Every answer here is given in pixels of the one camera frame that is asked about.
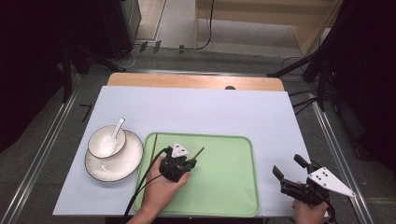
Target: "hand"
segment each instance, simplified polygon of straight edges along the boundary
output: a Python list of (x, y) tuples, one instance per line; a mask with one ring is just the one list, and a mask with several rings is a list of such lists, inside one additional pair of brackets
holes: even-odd
[[(147, 182), (151, 179), (159, 176), (160, 164), (163, 157), (158, 158), (150, 171), (148, 172)], [(162, 175), (155, 180), (148, 183), (145, 187), (145, 196), (142, 207), (136, 213), (136, 215), (129, 220), (128, 224), (138, 223), (146, 224), (151, 223), (155, 217), (168, 205), (176, 192), (186, 185), (187, 179), (190, 176), (190, 172), (185, 173), (180, 180), (175, 183), (169, 181)]]
[(294, 211), (294, 221), (296, 224), (320, 224), (328, 205), (323, 202), (318, 206), (309, 205), (298, 200), (294, 200), (292, 208)]

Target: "person's right hand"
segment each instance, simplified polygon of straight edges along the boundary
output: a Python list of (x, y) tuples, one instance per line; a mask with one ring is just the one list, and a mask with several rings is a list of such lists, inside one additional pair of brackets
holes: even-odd
[(298, 200), (294, 200), (294, 221), (296, 224), (321, 224), (328, 205), (323, 202), (318, 206), (309, 205)]

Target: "table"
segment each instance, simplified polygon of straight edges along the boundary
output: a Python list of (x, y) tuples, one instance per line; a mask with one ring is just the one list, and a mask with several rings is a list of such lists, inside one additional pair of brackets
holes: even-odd
[[(234, 86), (237, 91), (194, 89), (205, 84), (213, 89)], [(250, 85), (255, 91), (242, 91), (248, 90)], [(237, 102), (238, 106), (228, 104), (230, 102)], [(172, 105), (179, 105), (180, 112), (173, 110)], [(84, 167), (92, 133), (120, 117), (127, 120), (123, 127), (140, 136), (142, 142), (153, 132), (211, 133), (249, 138), (254, 148), (261, 201), (257, 216), (293, 215), (292, 198), (280, 193), (272, 167), (276, 165), (291, 180), (305, 180), (305, 170), (292, 158), (294, 154), (300, 154), (308, 161), (309, 158), (289, 96), (279, 79), (121, 73), (113, 74), (108, 86), (101, 90), (53, 215), (123, 215), (134, 191), (136, 172), (108, 183), (94, 180)]]
[[(303, 56), (331, 27), (342, 0), (215, 0), (213, 20), (289, 25)], [(209, 19), (211, 0), (195, 0), (195, 47), (198, 19)]]

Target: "forearm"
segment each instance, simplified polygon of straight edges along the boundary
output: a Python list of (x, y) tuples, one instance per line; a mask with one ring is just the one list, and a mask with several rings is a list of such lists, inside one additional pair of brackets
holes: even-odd
[(127, 222), (127, 224), (150, 224), (158, 215), (157, 212), (141, 207), (139, 211)]

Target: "floor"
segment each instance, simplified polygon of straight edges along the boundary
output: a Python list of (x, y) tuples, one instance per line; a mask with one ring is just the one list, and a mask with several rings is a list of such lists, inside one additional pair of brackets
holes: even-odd
[[(166, 1), (156, 38), (162, 41), (162, 47), (178, 48), (179, 45), (185, 45), (186, 48), (192, 47), (192, 10), (193, 0)], [(289, 27), (259, 26), (260, 28), (257, 24), (244, 22), (214, 21), (213, 44), (210, 44), (203, 52), (178, 54), (173, 50), (160, 50), (154, 54), (149, 50), (141, 53), (136, 51), (134, 56), (129, 55), (118, 63), (132, 64), (128, 71), (156, 69), (264, 76), (297, 60), (290, 57), (301, 57)], [(251, 33), (251, 35), (236, 35), (240, 32)], [(206, 39), (206, 21), (200, 21), (199, 45), (204, 44)], [(301, 70), (295, 70), (292, 75), (282, 77), (286, 91), (291, 93), (307, 90), (306, 83), (299, 76), (301, 73)], [(21, 139), (0, 154), (1, 218), (15, 197), (21, 181), (30, 172), (32, 161), (36, 155), (41, 155), (46, 162), (38, 167), (38, 174), (35, 179), (32, 179), (35, 184), (26, 189), (25, 193), (28, 197), (21, 202), (21, 210), (16, 212), (16, 217), (11, 223), (110, 223), (104, 217), (54, 217), (51, 215), (87, 124), (87, 120), (84, 119), (89, 114), (86, 105), (95, 104), (97, 94), (100, 88), (106, 85), (110, 74), (111, 71), (102, 65), (93, 63), (87, 76), (75, 80), (74, 87), (78, 89), (78, 92), (74, 102), (70, 103), (70, 107), (63, 108), (64, 105), (61, 104), (63, 96), (60, 90), (32, 121)], [(303, 93), (290, 97), (290, 100), (293, 104), (297, 104), (308, 98), (309, 94)], [(56, 133), (53, 142), (50, 142), (51, 148), (48, 154), (42, 153), (44, 150), (42, 143), (49, 141), (46, 139), (46, 134), (53, 129), (52, 122), (57, 119), (58, 112), (62, 109), (68, 110), (66, 118), (61, 120), (62, 128)], [(353, 210), (353, 206), (350, 205), (350, 200), (333, 195), (332, 202), (336, 208), (339, 223), (392, 223), (396, 218), (396, 181), (391, 171), (378, 161), (362, 161), (356, 157), (354, 144), (343, 122), (334, 113), (330, 102), (326, 103), (325, 116), (331, 124), (332, 133), (337, 139), (337, 146), (347, 158), (347, 165), (373, 219), (360, 221), (355, 215), (356, 211)], [(314, 106), (309, 106), (296, 117), (308, 153), (312, 160), (332, 169), (337, 176), (341, 176), (342, 171), (333, 159), (331, 151), (333, 146), (329, 145), (328, 135), (323, 132), (323, 127), (317, 117), (317, 110)], [(261, 223), (291, 222), (287, 218), (271, 218), (262, 219)]]

